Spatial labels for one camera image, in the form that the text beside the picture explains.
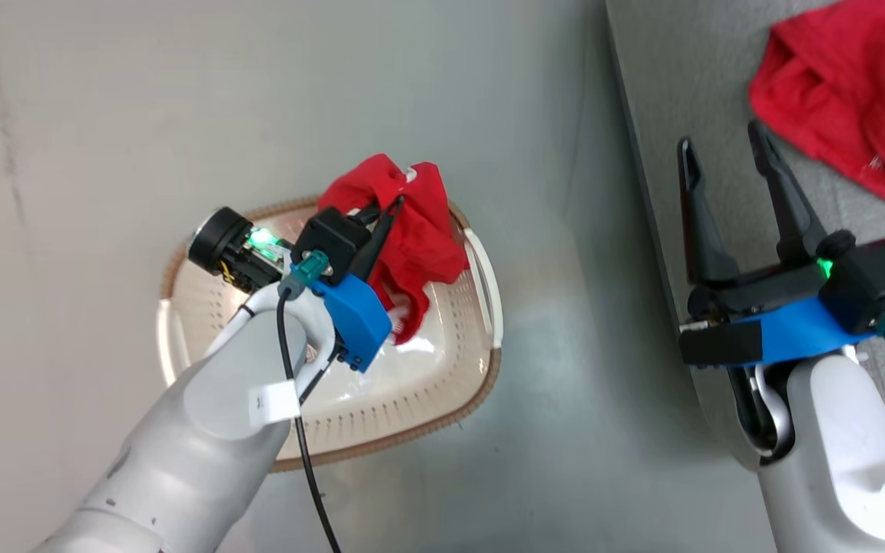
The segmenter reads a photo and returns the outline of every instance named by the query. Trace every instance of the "yellow wire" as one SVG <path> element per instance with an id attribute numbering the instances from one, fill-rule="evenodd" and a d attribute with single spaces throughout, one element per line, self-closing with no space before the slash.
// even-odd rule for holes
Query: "yellow wire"
<path id="1" fill-rule="evenodd" d="M 224 279 L 227 280 L 228 284 L 234 286 L 234 276 L 231 276 L 231 271 L 227 269 L 227 265 L 224 261 L 220 262 L 221 269 L 224 269 Z"/>

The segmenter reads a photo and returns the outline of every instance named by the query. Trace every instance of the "gray fabric surface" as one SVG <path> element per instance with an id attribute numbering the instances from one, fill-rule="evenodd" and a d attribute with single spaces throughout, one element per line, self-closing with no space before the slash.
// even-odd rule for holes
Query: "gray fabric surface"
<path id="1" fill-rule="evenodd" d="M 708 199 L 727 248 L 744 270 L 776 262 L 777 228 L 766 185 L 753 167 L 747 87 L 773 22 L 822 0 L 608 0 L 612 38 L 653 210 L 663 274 L 675 312 L 686 317 L 675 144 L 691 136 L 708 177 Z M 783 155 L 826 230 L 885 237 L 885 203 L 791 147 Z M 885 398 L 885 343 L 863 345 L 865 366 Z"/>

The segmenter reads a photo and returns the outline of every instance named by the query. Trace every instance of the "gray floor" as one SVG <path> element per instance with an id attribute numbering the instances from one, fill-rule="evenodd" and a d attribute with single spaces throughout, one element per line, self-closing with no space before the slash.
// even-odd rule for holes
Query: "gray floor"
<path id="1" fill-rule="evenodd" d="M 505 342 L 463 424 L 319 469 L 344 550 L 773 551 L 678 363 L 607 43 L 593 0 L 0 0 L 0 551 L 161 392 L 157 290 L 193 225 L 377 151 L 442 168 Z M 324 547 L 291 473 L 221 551 Z"/>

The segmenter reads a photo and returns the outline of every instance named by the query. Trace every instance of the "red cloth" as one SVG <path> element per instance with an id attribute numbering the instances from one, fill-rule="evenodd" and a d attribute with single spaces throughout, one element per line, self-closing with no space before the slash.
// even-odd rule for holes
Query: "red cloth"
<path id="1" fill-rule="evenodd" d="M 435 164 L 415 164 L 412 182 L 385 154 L 373 155 L 341 178 L 320 197 L 319 208 L 333 206 L 342 214 L 378 200 L 382 209 L 404 194 L 404 204 L 394 220 L 375 270 L 368 284 L 378 293 L 384 308 L 396 307 L 391 297 L 408 299 L 408 312 L 396 328 L 396 343 L 415 336 L 429 310 L 426 283 L 456 282 L 470 268 L 466 250 L 452 235 L 449 202 L 439 168 Z"/>
<path id="2" fill-rule="evenodd" d="M 885 0 L 778 22 L 749 94 L 780 136 L 885 200 Z"/>

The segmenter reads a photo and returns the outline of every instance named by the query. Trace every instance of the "laundry basket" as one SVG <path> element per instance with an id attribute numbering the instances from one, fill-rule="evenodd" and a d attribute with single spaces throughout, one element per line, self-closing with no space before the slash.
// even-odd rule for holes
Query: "laundry basket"
<path id="1" fill-rule="evenodd" d="M 316 213 L 316 202 L 278 204 L 246 217 L 295 241 Z M 366 455 L 449 426 L 477 409 L 494 388 L 501 365 L 501 295 L 480 240 L 452 204 L 450 214 L 470 269 L 453 284 L 428 284 L 431 306 L 419 332 L 400 346 L 384 344 L 365 374 L 340 362 L 330 367 L 303 405 L 314 465 Z M 176 252 L 163 279 L 157 315 L 166 385 L 203 357 L 247 297 L 187 262 L 183 247 Z M 290 435 L 271 470 L 301 466 L 299 446 Z"/>

